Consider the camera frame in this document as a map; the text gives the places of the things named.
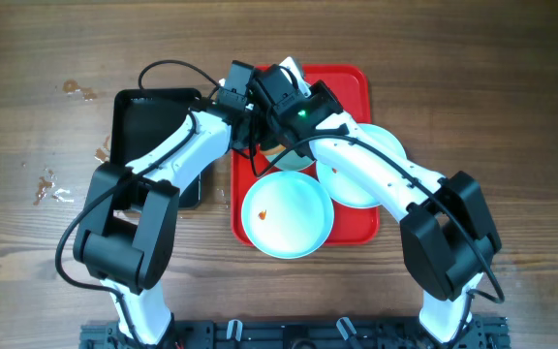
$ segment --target white plate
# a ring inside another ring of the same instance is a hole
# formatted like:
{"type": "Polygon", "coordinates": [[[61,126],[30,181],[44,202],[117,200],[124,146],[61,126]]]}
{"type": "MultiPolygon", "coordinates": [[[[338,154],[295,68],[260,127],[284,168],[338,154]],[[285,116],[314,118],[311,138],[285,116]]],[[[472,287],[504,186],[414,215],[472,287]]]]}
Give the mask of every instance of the white plate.
{"type": "MultiPolygon", "coordinates": [[[[372,124],[358,124],[365,133],[373,139],[393,150],[395,154],[406,159],[406,151],[402,143],[389,131],[372,124]]],[[[337,203],[352,208],[371,208],[378,206],[379,203],[374,197],[361,189],[351,179],[341,173],[334,172],[333,168],[320,161],[316,163],[316,174],[328,195],[337,203]]]]}
{"type": "MultiPolygon", "coordinates": [[[[268,162],[272,162],[281,152],[273,155],[265,155],[268,162]]],[[[275,167],[282,171],[300,171],[308,168],[314,161],[310,158],[303,156],[300,157],[295,151],[290,151],[281,160],[277,161],[275,167]]]]}
{"type": "Polygon", "coordinates": [[[294,171],[258,180],[242,203],[242,226],[263,253],[293,259],[317,250],[328,238],[335,213],[320,183],[294,171]]]}

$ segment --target red tray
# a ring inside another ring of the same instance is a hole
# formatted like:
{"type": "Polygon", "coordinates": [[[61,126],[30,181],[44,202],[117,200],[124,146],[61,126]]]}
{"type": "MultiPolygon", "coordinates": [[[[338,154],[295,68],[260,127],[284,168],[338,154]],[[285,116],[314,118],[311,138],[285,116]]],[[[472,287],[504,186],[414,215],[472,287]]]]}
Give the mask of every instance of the red tray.
{"type": "MultiPolygon", "coordinates": [[[[344,109],[356,122],[371,123],[369,91],[365,74],[350,65],[305,65],[305,80],[314,83],[322,80],[337,96],[344,109]]],[[[268,166],[266,158],[258,153],[255,157],[257,169],[268,166]]],[[[315,164],[302,171],[316,178],[315,164]]],[[[249,160],[232,152],[232,232],[240,242],[253,246],[244,232],[240,221],[242,202],[249,188],[257,181],[251,172],[249,160]]],[[[355,209],[333,201],[335,221],[325,245],[364,244],[376,236],[380,226],[380,212],[377,207],[355,209]]]]}

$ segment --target wood grain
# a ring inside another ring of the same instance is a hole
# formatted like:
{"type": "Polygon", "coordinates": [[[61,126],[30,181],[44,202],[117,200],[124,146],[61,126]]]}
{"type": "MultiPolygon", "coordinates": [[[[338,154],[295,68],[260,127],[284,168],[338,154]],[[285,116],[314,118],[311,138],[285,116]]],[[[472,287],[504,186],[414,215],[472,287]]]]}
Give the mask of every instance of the wood grain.
{"type": "MultiPolygon", "coordinates": [[[[233,59],[287,55],[358,66],[375,123],[412,159],[480,181],[504,243],[494,269],[508,301],[476,301],[476,311],[509,317],[515,348],[558,347],[558,2],[418,0],[0,0],[0,347],[75,348],[79,325],[116,316],[108,295],[66,285],[53,267],[115,93],[158,59],[218,79],[233,59]],[[67,95],[68,79],[98,98],[67,95]],[[45,168],[73,203],[32,205],[45,168]]],[[[211,87],[173,67],[146,84],[211,87]]],[[[205,184],[202,205],[181,213],[164,277],[177,319],[418,313],[421,291],[388,214],[367,245],[279,261],[232,236],[229,158],[205,184]]],[[[70,250],[65,258],[89,280],[70,250]]]]}

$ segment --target table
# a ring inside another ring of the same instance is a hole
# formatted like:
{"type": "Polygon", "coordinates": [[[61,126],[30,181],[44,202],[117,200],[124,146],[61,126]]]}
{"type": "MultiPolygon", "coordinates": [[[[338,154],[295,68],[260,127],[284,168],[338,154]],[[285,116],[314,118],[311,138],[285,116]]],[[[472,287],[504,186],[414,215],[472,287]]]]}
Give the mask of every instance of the table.
{"type": "MultiPolygon", "coordinates": [[[[375,123],[411,159],[481,183],[508,300],[475,311],[509,317],[515,348],[558,347],[558,2],[481,0],[0,0],[0,347],[75,348],[79,325],[116,318],[109,295],[72,288],[53,267],[106,156],[114,95],[158,59],[219,79],[233,59],[287,55],[358,66],[375,123]]],[[[170,66],[145,83],[211,89],[170,66]]],[[[232,236],[229,156],[203,181],[201,206],[179,213],[163,278],[176,319],[418,314],[421,289],[387,213],[366,245],[280,261],[232,236]]],[[[64,257],[91,280],[70,245],[64,257]]]]}

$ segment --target wooden table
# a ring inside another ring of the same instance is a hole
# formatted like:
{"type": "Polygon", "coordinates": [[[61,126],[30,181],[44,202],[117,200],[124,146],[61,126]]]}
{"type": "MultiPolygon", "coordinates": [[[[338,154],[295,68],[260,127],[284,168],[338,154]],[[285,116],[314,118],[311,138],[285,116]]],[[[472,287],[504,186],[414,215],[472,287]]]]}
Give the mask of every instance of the wooden table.
{"type": "MultiPolygon", "coordinates": [[[[558,347],[558,2],[18,3],[0,0],[0,347],[75,348],[79,325],[116,317],[107,294],[75,289],[53,267],[99,165],[114,95],[158,59],[219,79],[233,59],[287,55],[358,66],[375,123],[414,161],[480,181],[504,243],[494,270],[508,300],[475,310],[509,317],[516,348],[558,347]],[[91,100],[64,92],[69,79],[91,100]],[[54,184],[33,205],[41,176],[54,184]],[[58,189],[70,193],[58,201],[58,189]]],[[[211,87],[177,67],[146,84],[211,87]]],[[[418,314],[421,289],[387,213],[366,245],[266,257],[232,236],[226,156],[201,206],[180,215],[163,278],[177,319],[418,314]]],[[[70,245],[64,267],[91,280],[70,245]]]]}

